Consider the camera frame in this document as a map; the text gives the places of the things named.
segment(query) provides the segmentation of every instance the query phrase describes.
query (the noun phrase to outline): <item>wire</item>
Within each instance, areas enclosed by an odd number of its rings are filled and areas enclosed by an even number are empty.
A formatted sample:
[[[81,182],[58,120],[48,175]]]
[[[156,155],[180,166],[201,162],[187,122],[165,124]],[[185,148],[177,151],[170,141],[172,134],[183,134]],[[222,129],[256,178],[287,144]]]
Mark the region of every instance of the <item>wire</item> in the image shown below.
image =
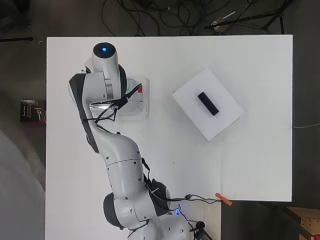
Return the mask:
[[[106,27],[106,29],[108,29],[108,31],[113,35],[113,36],[116,36],[113,31],[108,27],[108,25],[104,22],[104,7],[106,5],[108,0],[104,0],[103,4],[102,4],[102,7],[101,7],[101,21],[103,23],[103,25]]]
[[[227,1],[223,6],[221,6],[221,7],[219,7],[218,9],[216,9],[216,10],[208,13],[208,14],[207,14],[207,17],[210,16],[210,15],[212,15],[212,14],[214,14],[214,13],[216,13],[216,12],[219,12],[220,10],[222,10],[222,9],[224,9],[224,8],[226,8],[230,3],[231,3],[231,0]]]
[[[138,227],[138,228],[135,228],[135,229],[130,229],[130,228],[128,228],[130,231],[132,231],[130,234],[129,234],[129,236],[128,236],[128,238],[132,235],[132,234],[134,234],[137,230],[139,230],[139,229],[141,229],[141,228],[143,228],[143,227],[145,227],[145,226],[147,226],[148,224],[149,224],[149,220],[147,220],[147,221],[145,221],[146,223],[144,224],[144,225],[142,225],[142,226],[140,226],[140,227]]]
[[[238,21],[238,20],[242,17],[242,15],[245,14],[245,13],[248,11],[248,9],[249,9],[253,4],[255,4],[257,1],[258,1],[258,0],[251,0],[251,1],[250,1],[250,0],[247,0],[248,5],[247,5],[246,8],[243,10],[243,12],[237,17],[236,21]],[[231,24],[231,25],[229,26],[229,28],[227,28],[227,29],[224,31],[224,33],[230,31],[231,28],[233,28],[233,26],[234,26],[236,23],[238,23],[238,22],[235,22],[235,23]]]
[[[118,0],[117,1],[118,4],[130,15],[130,17],[133,19],[133,21],[135,22],[135,24],[137,25],[138,27],[138,30],[137,30],[137,34],[136,35],[139,35],[139,31],[141,31],[141,33],[143,34],[143,36],[145,36],[146,34],[144,33],[144,31],[142,30],[140,24],[141,24],[141,15],[140,15],[140,12],[138,11],[138,8],[137,6],[134,4],[134,2],[132,0],[130,0],[131,4],[134,6],[134,8],[136,9],[137,13],[138,13],[138,17],[139,17],[139,20],[137,22],[137,20],[135,19],[135,17],[133,16],[133,14],[131,13],[131,11],[128,11],[127,8],[125,7],[124,3],[123,3],[123,0]]]
[[[319,127],[320,123],[312,124],[312,125],[306,125],[306,126],[292,126],[292,128],[295,129],[304,129],[304,128],[312,128],[312,127]]]
[[[191,227],[191,231],[193,232],[193,239],[196,239],[195,229],[190,222],[198,222],[198,221],[187,219],[186,215],[184,215],[183,212],[181,211],[180,204],[179,204],[179,210],[180,210],[180,214],[184,217],[184,219],[188,222],[189,226]]]
[[[127,12],[136,12],[136,13],[144,13],[144,14],[146,14],[148,17],[150,17],[152,20],[153,20],[153,22],[155,22],[156,23],[156,25],[157,25],[157,34],[158,34],[158,36],[160,36],[160,24],[159,24],[159,22],[150,14],[150,13],[148,13],[148,12],[146,12],[146,11],[143,11],[143,10],[138,10],[138,8],[137,8],[137,6],[135,5],[135,8],[136,9],[129,9],[129,8],[127,8],[125,5],[124,5],[124,3],[123,3],[123,1],[121,0],[121,1],[117,1],[118,2],[118,4],[120,4],[120,6],[125,10],[125,11],[127,11]]]

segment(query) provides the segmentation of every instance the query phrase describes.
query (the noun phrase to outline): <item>gray floor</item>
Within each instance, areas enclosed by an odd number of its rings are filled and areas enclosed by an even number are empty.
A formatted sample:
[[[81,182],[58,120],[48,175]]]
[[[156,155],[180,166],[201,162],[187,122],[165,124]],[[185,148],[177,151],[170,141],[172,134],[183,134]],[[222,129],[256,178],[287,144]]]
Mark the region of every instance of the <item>gray floor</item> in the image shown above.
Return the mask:
[[[101,23],[102,0],[34,0],[30,9],[31,28],[14,28],[0,32],[0,37],[32,35],[33,42],[0,44],[2,101],[9,99],[12,124],[19,124],[21,99],[45,99],[46,97],[46,37],[48,36],[110,36]],[[213,1],[212,9],[225,0]],[[280,0],[258,0],[247,15],[265,12],[277,7]],[[241,12],[245,0],[232,3],[207,21],[236,10]],[[294,34],[294,106],[295,125],[320,122],[320,2],[296,0],[284,16],[286,33]],[[109,0],[105,8],[105,19],[119,36],[134,36],[136,26],[130,17]],[[168,22],[176,24],[176,19]],[[156,35],[155,25],[145,16],[142,27],[146,35]],[[174,36],[179,32],[161,27],[162,35]],[[280,31],[278,22],[270,31]],[[212,31],[199,29],[198,34],[210,35]],[[235,26],[230,34],[264,34],[261,31]],[[45,163],[45,127],[20,126],[25,136]],[[320,127],[294,130],[293,134],[293,203],[291,205],[320,208]],[[257,203],[236,202],[233,207],[222,208],[222,239],[298,239],[297,233],[272,211]]]

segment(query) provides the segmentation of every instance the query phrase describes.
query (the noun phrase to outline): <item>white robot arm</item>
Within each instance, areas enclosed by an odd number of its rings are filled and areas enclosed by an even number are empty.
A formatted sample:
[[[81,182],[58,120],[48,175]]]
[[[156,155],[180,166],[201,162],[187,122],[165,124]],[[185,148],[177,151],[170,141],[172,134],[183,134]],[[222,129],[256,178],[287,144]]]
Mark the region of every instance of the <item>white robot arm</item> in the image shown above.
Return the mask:
[[[91,104],[112,103],[113,110],[117,111],[130,97],[126,93],[127,79],[118,65],[115,47],[109,43],[97,44],[91,61],[87,73],[76,74],[69,81],[69,90],[87,140],[107,166],[113,192],[103,203],[106,219],[120,229],[131,230],[129,239],[189,239],[192,234],[188,222],[181,215],[170,215],[166,186],[144,176],[145,162],[137,144],[128,137],[105,130],[98,124],[100,119],[92,117]]]

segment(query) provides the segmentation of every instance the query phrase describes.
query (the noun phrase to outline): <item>red object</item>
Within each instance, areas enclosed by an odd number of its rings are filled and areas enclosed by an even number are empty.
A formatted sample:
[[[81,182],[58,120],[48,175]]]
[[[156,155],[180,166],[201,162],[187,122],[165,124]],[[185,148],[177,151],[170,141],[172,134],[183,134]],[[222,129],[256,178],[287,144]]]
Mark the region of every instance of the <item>red object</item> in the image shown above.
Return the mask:
[[[232,206],[232,202],[231,202],[229,199],[221,196],[220,193],[216,193],[216,197],[217,197],[217,198],[220,198],[220,199],[221,199],[225,204],[227,204],[229,207]]]

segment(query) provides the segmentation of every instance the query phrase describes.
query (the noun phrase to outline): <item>white table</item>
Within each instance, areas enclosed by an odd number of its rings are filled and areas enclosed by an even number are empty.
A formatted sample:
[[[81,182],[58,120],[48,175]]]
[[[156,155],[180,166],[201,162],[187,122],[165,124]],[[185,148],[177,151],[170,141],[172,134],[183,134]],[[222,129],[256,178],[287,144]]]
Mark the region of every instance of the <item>white table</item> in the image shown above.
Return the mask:
[[[291,201],[291,36],[49,38],[47,240],[127,236],[104,218],[102,201],[111,192],[104,162],[88,145],[67,90],[93,46],[103,41],[116,46],[127,76],[145,75],[151,90],[148,120],[108,127],[137,142],[151,176],[173,197],[220,192],[229,199]],[[171,96],[205,67],[245,111],[211,142]],[[182,207],[220,239],[220,203]]]

